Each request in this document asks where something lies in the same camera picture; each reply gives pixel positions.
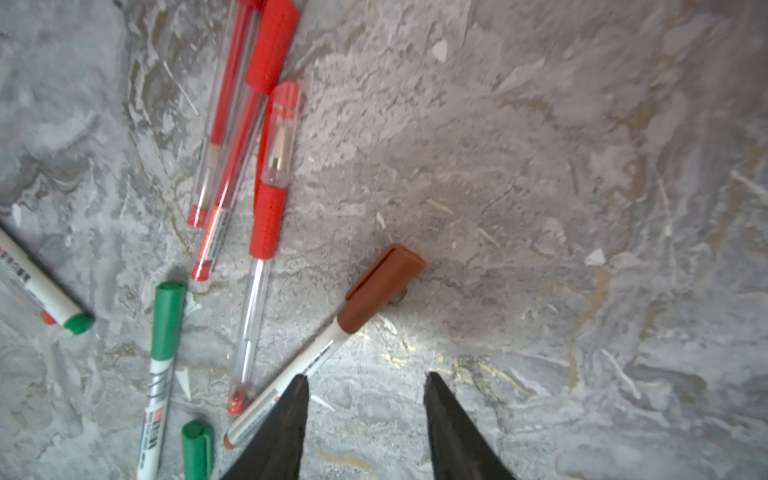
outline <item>brown marker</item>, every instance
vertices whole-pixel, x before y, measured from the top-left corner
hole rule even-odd
[[[299,374],[310,376],[371,317],[400,293],[427,263],[393,243],[346,294],[346,304],[328,325],[237,417],[224,436],[224,446],[243,443],[266,418],[272,406]]]

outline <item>green marker cap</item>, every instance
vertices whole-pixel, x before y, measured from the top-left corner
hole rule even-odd
[[[64,322],[64,328],[80,335],[87,331],[94,324],[94,320],[86,312],[80,312],[77,315],[71,316],[66,322]]]
[[[214,429],[202,420],[181,428],[181,453],[186,480],[208,480],[214,471]]]
[[[154,292],[154,324],[152,326],[152,359],[160,362],[176,355],[184,314],[187,285],[164,282]]]

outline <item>brown marker cap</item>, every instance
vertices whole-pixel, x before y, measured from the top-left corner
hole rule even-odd
[[[424,270],[427,262],[399,243],[393,243],[346,293],[346,305],[336,317],[350,335]]]

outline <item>white marker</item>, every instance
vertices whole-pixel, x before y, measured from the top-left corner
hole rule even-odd
[[[311,376],[341,345],[392,298],[406,288],[426,262],[394,243],[346,294],[339,314],[230,425],[224,446],[234,449],[246,441],[269,414],[293,377]]]
[[[58,323],[75,335],[93,325],[91,316],[61,291],[3,229],[0,229],[0,281],[48,325]]]

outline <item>pen end plug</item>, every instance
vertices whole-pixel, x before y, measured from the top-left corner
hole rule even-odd
[[[227,412],[232,416],[238,416],[243,413],[243,407],[245,406],[246,396],[240,390],[236,390],[230,397],[230,403],[227,406]]]
[[[195,266],[192,269],[192,273],[190,274],[190,278],[196,282],[208,281],[208,277],[210,276],[210,266],[212,264],[213,262],[205,260],[200,260],[199,262],[195,263]]]
[[[226,448],[227,450],[234,450],[235,449],[235,445],[232,445],[230,443],[230,440],[229,440],[229,438],[226,435],[224,436],[224,448]]]
[[[199,208],[197,205],[193,205],[192,208],[190,208],[190,216],[187,218],[187,225],[193,228],[205,227],[206,215],[207,210]]]

